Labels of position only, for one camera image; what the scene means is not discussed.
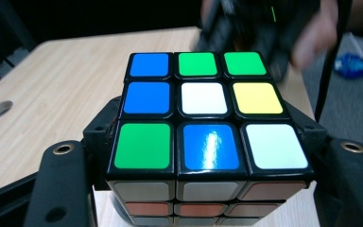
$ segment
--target person's hand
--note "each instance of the person's hand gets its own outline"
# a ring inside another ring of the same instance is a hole
[[[294,67],[304,69],[337,42],[337,0],[320,0],[320,10],[302,30],[291,53]]]

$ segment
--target light wood surface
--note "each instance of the light wood surface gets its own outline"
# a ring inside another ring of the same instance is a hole
[[[191,51],[195,27],[136,32],[41,44],[0,80],[0,187],[38,171],[43,152],[82,131],[113,97],[120,96],[133,52]],[[284,99],[312,115],[300,72],[278,85]],[[255,226],[319,226],[312,192],[302,190]],[[111,192],[97,192],[100,226],[127,226],[112,208]]]

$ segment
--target green square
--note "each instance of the green square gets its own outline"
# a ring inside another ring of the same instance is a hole
[[[170,126],[128,123],[120,130],[114,157],[117,168],[165,169],[170,165]]]
[[[225,53],[225,61],[229,73],[234,76],[263,76],[267,73],[261,57],[255,52]]]
[[[213,53],[181,53],[179,71],[182,76],[215,76],[217,74]]]

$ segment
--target gray floor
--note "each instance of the gray floor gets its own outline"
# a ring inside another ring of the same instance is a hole
[[[346,34],[339,55],[346,52],[363,55],[363,38]],[[26,50],[19,48],[9,56],[9,59],[16,65],[27,54]],[[302,72],[313,110],[317,102],[323,61],[324,56],[320,56]],[[1,76],[10,70],[11,68],[5,63],[0,65]],[[338,75],[332,76],[320,123],[337,138],[363,143],[363,78],[344,79]]]

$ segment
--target rubik's cube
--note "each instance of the rubik's cube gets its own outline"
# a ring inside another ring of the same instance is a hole
[[[252,225],[313,170],[260,53],[133,53],[107,179],[135,225]]]

